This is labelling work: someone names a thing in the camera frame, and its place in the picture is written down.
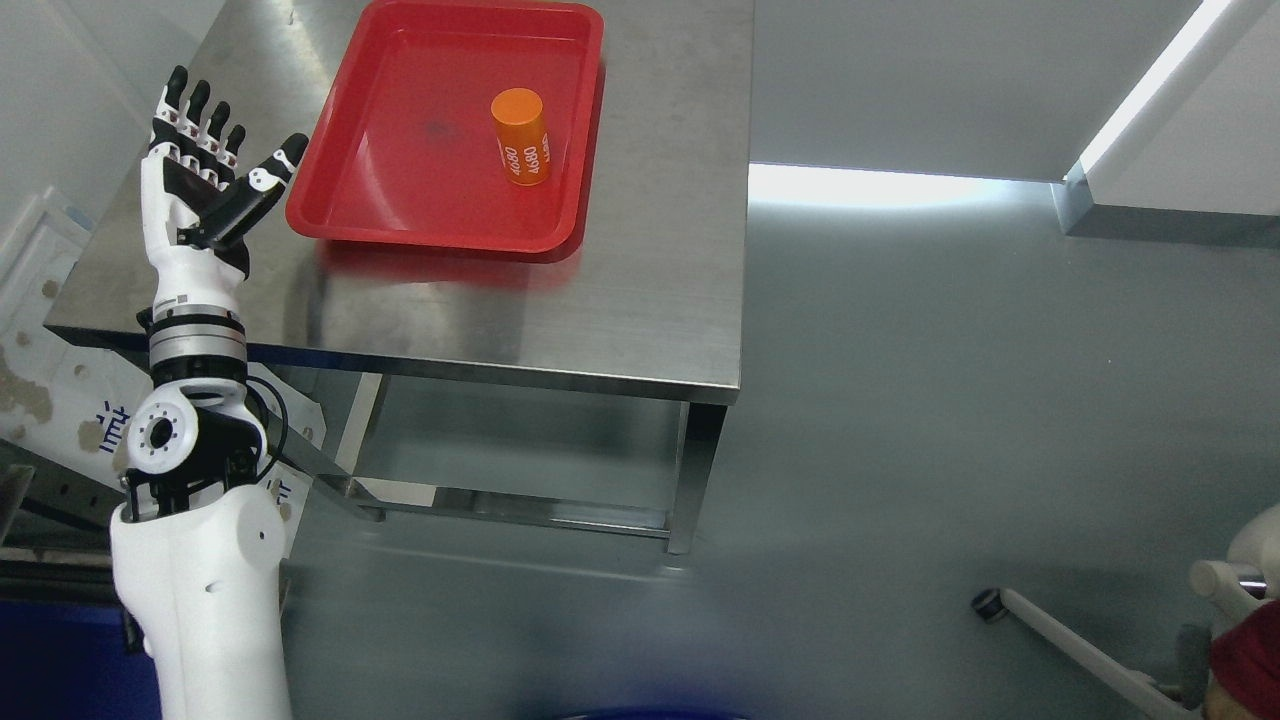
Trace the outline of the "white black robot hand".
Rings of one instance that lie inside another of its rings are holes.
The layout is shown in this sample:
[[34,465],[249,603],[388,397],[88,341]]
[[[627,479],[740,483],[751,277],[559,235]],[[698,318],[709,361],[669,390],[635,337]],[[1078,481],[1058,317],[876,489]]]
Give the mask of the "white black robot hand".
[[178,307],[241,314],[237,292],[250,277],[246,237],[283,199],[300,170],[308,136],[293,133],[268,158],[239,165],[243,126],[230,105],[211,101],[207,81],[186,67],[168,76],[140,161],[146,258],[157,274],[152,315]]

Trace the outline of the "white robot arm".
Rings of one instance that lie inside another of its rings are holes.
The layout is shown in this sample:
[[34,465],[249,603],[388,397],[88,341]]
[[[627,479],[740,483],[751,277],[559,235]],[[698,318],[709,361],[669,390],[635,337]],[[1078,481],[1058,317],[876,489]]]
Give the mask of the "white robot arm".
[[165,719],[288,719],[279,579],[285,524],[229,309],[140,314],[151,392],[122,437],[111,573],[154,661]]

